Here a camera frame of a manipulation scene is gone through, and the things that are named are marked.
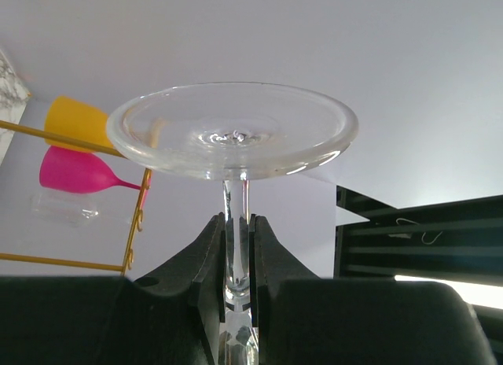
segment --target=gold metal rod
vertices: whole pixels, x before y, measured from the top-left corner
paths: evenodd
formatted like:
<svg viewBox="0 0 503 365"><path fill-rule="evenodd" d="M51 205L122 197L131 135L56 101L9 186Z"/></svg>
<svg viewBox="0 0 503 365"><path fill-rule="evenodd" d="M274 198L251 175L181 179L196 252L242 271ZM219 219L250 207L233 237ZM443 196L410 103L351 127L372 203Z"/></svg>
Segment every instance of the gold metal rod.
<svg viewBox="0 0 503 365"><path fill-rule="evenodd" d="M121 272L123 269L120 265L87 263L85 261L75 261L75 260L51 259L49 257L13 255L10 253L0 253L0 260L25 261L27 263L63 265L65 267L101 269L103 271L115 271L115 272Z"/></svg>
<svg viewBox="0 0 503 365"><path fill-rule="evenodd" d="M138 228L138 221L143 216L143 214L141 213L141 202L143 201L146 190L149 188L149 180L151 175L152 170L146 168L145 172L143 173L143 180L141 181L141 189L140 193L138 194L138 200L136 201L136 206L134 208L133 219L131 222L131 227L129 229L129 235L127 236L126 251L124 252L124 260L121 275L126 274L126 269L128 265L130 265L130 256L133 248L134 235L136 234L136 230Z"/></svg>
<svg viewBox="0 0 503 365"><path fill-rule="evenodd" d="M26 135L33 135L35 137L50 139L52 141L61 142L66 145L77 146L83 149L95 151L97 153L113 155L114 157L121 157L121 158L125 157L117 150L106 146L96 145L94 143L86 141L80 141L79 139L73 139L65 137L63 135L57 135L55 133L49 133L48 131L40 131L39 129L34 129L33 127L25 127L23 125L10 123L9 121L0 120L0 127L3 129L7 129L8 131L19 131L20 133L25 133Z"/></svg>

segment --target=pink wine glass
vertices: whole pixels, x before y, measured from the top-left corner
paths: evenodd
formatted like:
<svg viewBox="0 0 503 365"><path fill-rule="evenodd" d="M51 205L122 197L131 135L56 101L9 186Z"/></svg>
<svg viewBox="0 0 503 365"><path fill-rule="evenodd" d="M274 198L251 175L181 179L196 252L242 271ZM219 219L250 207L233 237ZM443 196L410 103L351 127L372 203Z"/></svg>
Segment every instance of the pink wine glass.
<svg viewBox="0 0 503 365"><path fill-rule="evenodd" d="M72 194L91 194L111 186L140 186L119 179L112 169L92 153L51 146L40 166L40 185Z"/></svg>

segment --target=pink glass stem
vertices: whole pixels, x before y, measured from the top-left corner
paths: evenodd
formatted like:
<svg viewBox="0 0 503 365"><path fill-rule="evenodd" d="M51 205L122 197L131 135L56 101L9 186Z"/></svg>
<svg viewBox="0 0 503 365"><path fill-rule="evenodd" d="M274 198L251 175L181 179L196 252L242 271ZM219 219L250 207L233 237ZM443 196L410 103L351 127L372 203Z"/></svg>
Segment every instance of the pink glass stem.
<svg viewBox="0 0 503 365"><path fill-rule="evenodd" d="M123 180L118 180L117 181L117 186L126 186L127 188L132 188L134 190L140 190L141 186L133 184L131 182L124 182Z"/></svg>

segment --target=clear glass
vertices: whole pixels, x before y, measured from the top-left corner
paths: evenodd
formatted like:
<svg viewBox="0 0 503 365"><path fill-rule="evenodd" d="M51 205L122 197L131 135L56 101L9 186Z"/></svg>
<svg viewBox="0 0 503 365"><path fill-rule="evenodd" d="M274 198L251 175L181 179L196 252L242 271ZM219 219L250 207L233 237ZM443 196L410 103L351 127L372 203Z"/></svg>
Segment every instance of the clear glass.
<svg viewBox="0 0 503 365"><path fill-rule="evenodd" d="M118 217L104 211L90 194L70 194L61 190L40 188L30 196L30 212L33 216L53 223L84 227L97 220L113 219L131 225L130 217Z"/></svg>
<svg viewBox="0 0 503 365"><path fill-rule="evenodd" d="M108 138L132 161L153 170L224 182L225 295L231 312L223 328L231 336L235 321L238 331L247 327L247 332L255 332L251 320L244 318L250 301L248 180L328 163L357 132L356 115L340 101L266 83L172 87L129 101L107 122ZM250 356L256 343L251 342L232 364L254 363ZM232 347L222 346L226 364L233 358Z"/></svg>
<svg viewBox="0 0 503 365"><path fill-rule="evenodd" d="M218 341L218 365L259 365L259 335L251 320L250 310L226 309L226 324Z"/></svg>

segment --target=yellow cup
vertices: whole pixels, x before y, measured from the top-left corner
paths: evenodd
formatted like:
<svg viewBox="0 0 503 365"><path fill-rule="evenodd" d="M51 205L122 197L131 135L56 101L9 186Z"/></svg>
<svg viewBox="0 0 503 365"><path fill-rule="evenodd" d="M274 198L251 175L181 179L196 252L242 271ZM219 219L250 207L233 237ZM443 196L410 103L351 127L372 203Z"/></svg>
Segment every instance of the yellow cup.
<svg viewBox="0 0 503 365"><path fill-rule="evenodd" d="M113 149L113 145L106 135L107 119L107 114L98 108L67 98L66 96L60 96L49 108L44 130ZM92 153L88 149L66 145L49 139L46 142L49 145L65 149Z"/></svg>

